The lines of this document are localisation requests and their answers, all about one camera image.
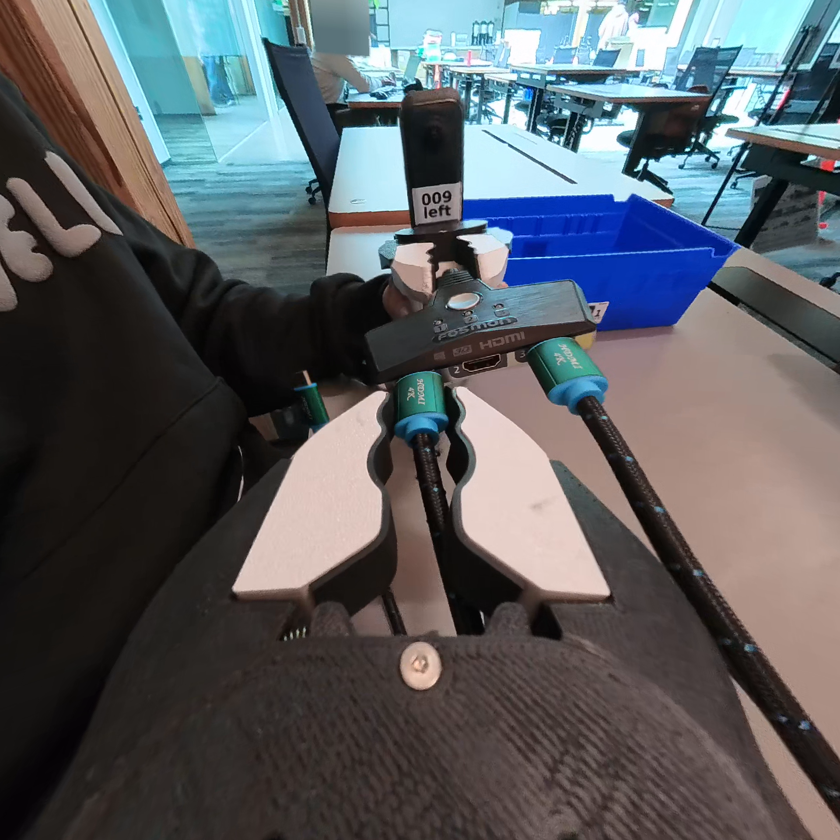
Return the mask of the black hdmi switch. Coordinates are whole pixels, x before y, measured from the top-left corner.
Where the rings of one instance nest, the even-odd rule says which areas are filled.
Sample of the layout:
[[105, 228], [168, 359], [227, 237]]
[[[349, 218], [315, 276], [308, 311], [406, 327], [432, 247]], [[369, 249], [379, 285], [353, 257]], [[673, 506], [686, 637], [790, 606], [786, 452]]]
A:
[[464, 378], [506, 366], [546, 340], [595, 332], [592, 310], [572, 280], [490, 288], [469, 277], [438, 286], [428, 305], [364, 337], [364, 381], [417, 372]]

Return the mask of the blue storage bin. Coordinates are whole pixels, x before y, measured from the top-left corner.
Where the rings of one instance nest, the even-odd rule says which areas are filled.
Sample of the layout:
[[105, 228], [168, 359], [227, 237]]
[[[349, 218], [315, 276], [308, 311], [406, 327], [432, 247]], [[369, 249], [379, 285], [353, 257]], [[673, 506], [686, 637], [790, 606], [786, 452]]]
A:
[[637, 195], [466, 199], [464, 211], [512, 233], [509, 287], [573, 280], [601, 331], [675, 325], [739, 249]]

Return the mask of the wooden door frame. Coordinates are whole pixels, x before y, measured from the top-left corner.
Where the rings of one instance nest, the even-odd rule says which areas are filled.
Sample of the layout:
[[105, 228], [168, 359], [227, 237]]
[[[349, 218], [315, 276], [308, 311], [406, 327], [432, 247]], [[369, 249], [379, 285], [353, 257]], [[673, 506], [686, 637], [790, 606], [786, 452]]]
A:
[[2, 1], [1, 68], [95, 183], [195, 246], [89, 2]]

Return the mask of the person's left forearm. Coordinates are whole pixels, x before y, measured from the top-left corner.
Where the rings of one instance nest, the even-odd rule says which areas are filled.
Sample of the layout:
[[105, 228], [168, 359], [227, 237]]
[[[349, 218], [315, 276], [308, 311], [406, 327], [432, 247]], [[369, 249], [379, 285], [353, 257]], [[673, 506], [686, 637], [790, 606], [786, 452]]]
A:
[[203, 252], [162, 239], [133, 252], [205, 366], [250, 417], [291, 403], [294, 374], [316, 382], [364, 375], [364, 336], [392, 321], [382, 302], [388, 276], [315, 280], [305, 296], [226, 280]]

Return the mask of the wooden table black legs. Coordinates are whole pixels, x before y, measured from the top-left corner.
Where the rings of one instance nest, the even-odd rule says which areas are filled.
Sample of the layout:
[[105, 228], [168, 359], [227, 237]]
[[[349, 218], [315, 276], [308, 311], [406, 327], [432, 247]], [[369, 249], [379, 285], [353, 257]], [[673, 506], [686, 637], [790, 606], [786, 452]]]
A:
[[395, 127], [404, 99], [403, 89], [386, 87], [373, 92], [349, 94], [346, 108], [352, 127]]
[[585, 120], [612, 117], [608, 108], [623, 107], [637, 113], [637, 121], [622, 172], [639, 182], [647, 182], [671, 195], [667, 181], [649, 169], [652, 161], [686, 154], [700, 122], [706, 117], [711, 93], [704, 86], [680, 91], [634, 83], [553, 84], [548, 91], [555, 104], [568, 114], [562, 146], [572, 152], [580, 149]]
[[751, 172], [770, 178], [738, 230], [734, 239], [737, 245], [745, 248], [753, 245], [789, 186], [802, 186], [839, 197], [838, 171], [807, 164], [810, 159], [838, 164], [838, 123], [760, 124], [729, 128], [727, 136], [742, 142], [740, 154], [732, 163], [733, 169], [743, 162]]

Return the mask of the person's left hand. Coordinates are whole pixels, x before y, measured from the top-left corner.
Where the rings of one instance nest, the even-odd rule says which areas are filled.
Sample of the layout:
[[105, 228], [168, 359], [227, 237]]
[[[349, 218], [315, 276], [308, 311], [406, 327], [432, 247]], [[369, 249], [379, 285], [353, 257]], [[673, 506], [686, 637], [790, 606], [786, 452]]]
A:
[[408, 297], [404, 290], [396, 284], [392, 276], [388, 279], [382, 295], [382, 302], [385, 311], [392, 320], [408, 318], [416, 312], [420, 312], [426, 306], [421, 301]]

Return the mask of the person's torso black hoodie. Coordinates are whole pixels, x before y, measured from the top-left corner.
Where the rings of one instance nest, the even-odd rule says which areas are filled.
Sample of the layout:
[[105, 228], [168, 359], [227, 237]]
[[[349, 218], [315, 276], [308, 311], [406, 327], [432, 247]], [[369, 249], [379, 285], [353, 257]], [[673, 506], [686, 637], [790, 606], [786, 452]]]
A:
[[278, 460], [134, 255], [162, 239], [2, 77], [2, 838], [46, 808], [176, 565]]

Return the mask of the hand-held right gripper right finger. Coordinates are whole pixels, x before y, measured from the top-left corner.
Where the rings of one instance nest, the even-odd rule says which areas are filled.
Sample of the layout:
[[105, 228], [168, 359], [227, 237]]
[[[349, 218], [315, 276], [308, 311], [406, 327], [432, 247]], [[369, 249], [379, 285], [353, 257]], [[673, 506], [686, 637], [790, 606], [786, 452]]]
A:
[[449, 391], [449, 547], [455, 587], [493, 613], [516, 602], [602, 603], [611, 590], [550, 458], [466, 387]]

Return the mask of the cardboard box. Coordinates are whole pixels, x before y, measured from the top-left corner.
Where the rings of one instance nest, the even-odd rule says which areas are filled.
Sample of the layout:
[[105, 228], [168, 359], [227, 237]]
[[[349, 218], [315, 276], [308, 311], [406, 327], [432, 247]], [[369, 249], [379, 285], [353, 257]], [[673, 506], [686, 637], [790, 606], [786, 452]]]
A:
[[791, 184], [761, 227], [751, 249], [760, 254], [814, 244], [819, 237], [820, 193]]

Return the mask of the black office chair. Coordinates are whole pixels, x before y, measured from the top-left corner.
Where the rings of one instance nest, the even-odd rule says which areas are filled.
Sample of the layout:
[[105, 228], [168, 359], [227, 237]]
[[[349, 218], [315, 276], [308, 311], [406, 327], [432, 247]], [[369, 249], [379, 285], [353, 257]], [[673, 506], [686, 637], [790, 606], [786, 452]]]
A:
[[276, 45], [267, 38], [262, 38], [262, 44], [327, 206], [340, 153], [340, 133], [322, 98], [308, 50]]
[[686, 68], [678, 75], [675, 81], [676, 90], [706, 88], [710, 95], [706, 115], [698, 125], [685, 159], [679, 163], [680, 170], [686, 167], [689, 158], [695, 154], [703, 154], [705, 162], [710, 163], [713, 170], [718, 167], [720, 155], [708, 146], [708, 142], [719, 125], [738, 120], [737, 117], [730, 118], [723, 109], [734, 91], [734, 86], [728, 85], [726, 79], [730, 77], [730, 71], [736, 64], [741, 51], [741, 45], [697, 47]]

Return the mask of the grey desk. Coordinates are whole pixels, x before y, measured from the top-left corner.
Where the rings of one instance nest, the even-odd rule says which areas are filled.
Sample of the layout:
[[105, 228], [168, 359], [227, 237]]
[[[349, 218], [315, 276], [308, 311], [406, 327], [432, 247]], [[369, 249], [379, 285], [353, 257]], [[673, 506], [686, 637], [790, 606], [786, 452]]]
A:
[[[838, 753], [838, 373], [713, 291], [672, 328], [599, 335], [605, 408], [701, 564]], [[582, 421], [552, 406], [525, 366], [470, 388], [519, 425], [649, 546]], [[399, 565], [410, 634], [454, 626], [412, 453], [393, 447]], [[743, 696], [753, 734], [814, 838], [838, 824]]]

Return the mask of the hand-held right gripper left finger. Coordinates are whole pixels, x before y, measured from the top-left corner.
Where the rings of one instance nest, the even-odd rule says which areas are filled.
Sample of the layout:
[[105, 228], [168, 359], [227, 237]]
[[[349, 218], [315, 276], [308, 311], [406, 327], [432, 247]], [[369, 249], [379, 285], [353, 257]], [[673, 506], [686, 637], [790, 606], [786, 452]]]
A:
[[392, 420], [389, 393], [373, 392], [297, 451], [234, 582], [238, 600], [357, 613], [385, 593], [396, 575]]

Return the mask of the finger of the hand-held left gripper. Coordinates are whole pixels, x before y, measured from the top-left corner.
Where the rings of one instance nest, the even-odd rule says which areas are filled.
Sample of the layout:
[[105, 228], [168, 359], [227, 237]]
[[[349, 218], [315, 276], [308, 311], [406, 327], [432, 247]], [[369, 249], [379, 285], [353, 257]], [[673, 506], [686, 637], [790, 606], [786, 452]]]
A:
[[397, 245], [392, 260], [392, 281], [411, 307], [427, 307], [438, 284], [434, 245]]
[[508, 245], [494, 235], [473, 235], [472, 240], [477, 278], [488, 288], [507, 288]]

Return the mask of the braided hdmi cable green plug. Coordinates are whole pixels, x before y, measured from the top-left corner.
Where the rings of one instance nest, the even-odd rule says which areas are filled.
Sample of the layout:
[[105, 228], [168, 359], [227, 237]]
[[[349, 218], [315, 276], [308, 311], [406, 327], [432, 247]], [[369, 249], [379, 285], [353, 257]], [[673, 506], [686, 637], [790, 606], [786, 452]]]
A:
[[438, 460], [438, 442], [448, 425], [443, 378], [433, 371], [406, 375], [395, 385], [394, 395], [394, 435], [413, 452], [416, 481], [455, 632], [481, 635], [483, 617], [456, 593], [445, 547], [448, 498]]
[[719, 592], [609, 417], [602, 404], [607, 379], [573, 339], [538, 343], [526, 358], [549, 401], [582, 419], [660, 562], [719, 647], [732, 676], [838, 819], [837, 753]]
[[301, 403], [301, 409], [313, 434], [330, 422], [330, 416], [317, 382], [307, 370], [294, 374], [293, 391]]

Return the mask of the white desk orange edge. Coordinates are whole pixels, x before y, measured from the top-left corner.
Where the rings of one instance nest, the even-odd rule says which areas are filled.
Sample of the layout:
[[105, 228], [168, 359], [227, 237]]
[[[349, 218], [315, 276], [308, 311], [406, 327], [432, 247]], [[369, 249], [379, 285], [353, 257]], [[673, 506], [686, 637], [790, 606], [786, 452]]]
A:
[[[664, 207], [674, 197], [510, 125], [465, 128], [465, 200], [636, 194]], [[329, 199], [333, 228], [410, 224], [402, 135], [398, 128], [343, 132]]]

